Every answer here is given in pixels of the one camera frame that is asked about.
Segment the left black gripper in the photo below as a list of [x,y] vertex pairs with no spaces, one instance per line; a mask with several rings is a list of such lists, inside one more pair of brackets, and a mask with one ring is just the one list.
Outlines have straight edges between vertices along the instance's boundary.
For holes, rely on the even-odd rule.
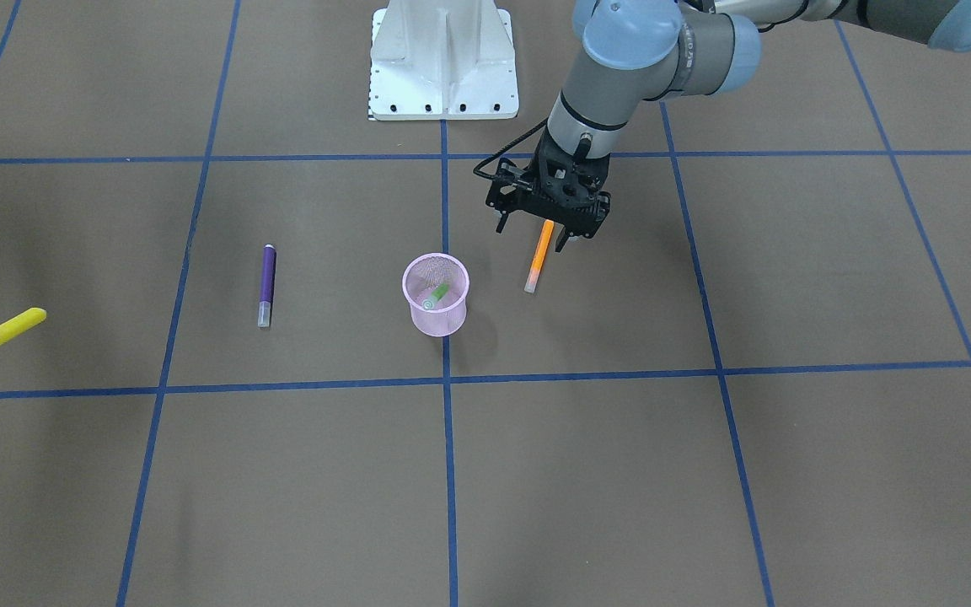
[[[528,212],[554,222],[604,222],[609,214],[610,154],[600,158],[578,158],[569,154],[549,134],[540,136],[529,163],[532,195]],[[561,253],[571,239],[580,239],[578,224],[555,224],[555,253]]]

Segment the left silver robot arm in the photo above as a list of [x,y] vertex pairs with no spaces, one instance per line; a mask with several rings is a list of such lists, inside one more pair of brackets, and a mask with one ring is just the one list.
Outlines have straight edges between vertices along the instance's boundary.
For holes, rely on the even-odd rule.
[[610,154],[643,101],[712,96],[752,79],[762,37],[793,22],[844,22],[940,51],[971,51],[971,1],[578,1],[579,51],[527,168],[490,196],[592,238],[609,214]]

